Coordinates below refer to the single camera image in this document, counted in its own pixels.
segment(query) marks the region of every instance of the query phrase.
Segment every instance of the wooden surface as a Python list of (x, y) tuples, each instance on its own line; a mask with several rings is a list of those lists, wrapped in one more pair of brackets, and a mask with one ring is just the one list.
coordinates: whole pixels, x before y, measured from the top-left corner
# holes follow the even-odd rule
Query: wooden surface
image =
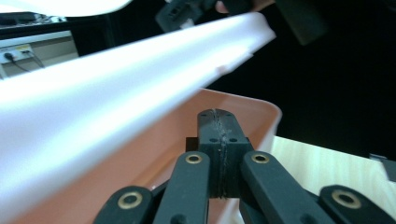
[(380, 161), (277, 136), (271, 154), (304, 189), (318, 195), (322, 187), (343, 185), (365, 195), (396, 219), (396, 183), (388, 181)]

